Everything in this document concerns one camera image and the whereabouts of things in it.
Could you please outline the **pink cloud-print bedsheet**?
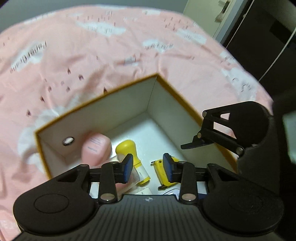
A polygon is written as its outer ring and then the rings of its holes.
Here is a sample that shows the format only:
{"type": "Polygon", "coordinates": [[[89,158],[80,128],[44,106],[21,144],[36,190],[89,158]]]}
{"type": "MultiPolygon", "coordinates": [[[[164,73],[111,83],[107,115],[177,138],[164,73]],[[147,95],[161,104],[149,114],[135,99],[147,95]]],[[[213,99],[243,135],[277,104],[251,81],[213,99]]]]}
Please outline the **pink cloud-print bedsheet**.
{"type": "Polygon", "coordinates": [[[47,180],[34,132],[69,109],[159,73],[198,111],[266,90],[192,19],[172,11],[90,5],[1,33],[1,240],[19,234],[13,203],[47,180]]]}

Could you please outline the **orange-rimmed white cardboard box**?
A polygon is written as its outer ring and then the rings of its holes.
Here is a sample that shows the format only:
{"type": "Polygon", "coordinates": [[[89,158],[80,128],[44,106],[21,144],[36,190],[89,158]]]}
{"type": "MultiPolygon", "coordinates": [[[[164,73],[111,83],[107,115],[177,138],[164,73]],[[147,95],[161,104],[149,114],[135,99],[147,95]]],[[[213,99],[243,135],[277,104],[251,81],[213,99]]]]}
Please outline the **orange-rimmed white cardboard box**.
{"type": "Polygon", "coordinates": [[[184,96],[158,75],[124,85],[63,114],[36,132],[45,171],[54,178],[82,163],[81,150],[90,132],[101,133],[116,148],[121,142],[135,142],[142,168],[150,176],[137,194],[162,194],[160,181],[151,166],[164,153],[181,161],[205,167],[216,163],[236,170],[234,156],[211,144],[182,150],[201,129],[202,116],[184,96]]]}

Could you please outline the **yellow tape measure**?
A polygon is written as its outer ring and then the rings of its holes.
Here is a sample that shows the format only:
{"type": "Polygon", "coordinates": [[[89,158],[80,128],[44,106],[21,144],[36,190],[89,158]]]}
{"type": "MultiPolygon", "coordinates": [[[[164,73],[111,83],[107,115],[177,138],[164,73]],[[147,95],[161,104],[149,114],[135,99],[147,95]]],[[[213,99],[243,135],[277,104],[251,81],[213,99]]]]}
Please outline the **yellow tape measure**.
{"type": "Polygon", "coordinates": [[[157,177],[161,183],[158,187],[159,191],[166,190],[167,188],[177,184],[177,182],[170,182],[168,180],[162,159],[151,162],[151,166],[154,167],[157,177]]]}

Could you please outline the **pink pump lotion bottle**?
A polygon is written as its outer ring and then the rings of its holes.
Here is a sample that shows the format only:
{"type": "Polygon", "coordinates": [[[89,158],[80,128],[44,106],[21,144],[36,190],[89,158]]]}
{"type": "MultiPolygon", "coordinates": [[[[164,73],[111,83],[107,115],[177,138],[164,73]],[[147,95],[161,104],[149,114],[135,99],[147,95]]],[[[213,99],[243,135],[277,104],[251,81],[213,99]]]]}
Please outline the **pink pump lotion bottle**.
{"type": "Polygon", "coordinates": [[[111,154],[111,140],[101,133],[90,132],[82,145],[82,163],[89,166],[99,166],[105,162],[111,154]]]}

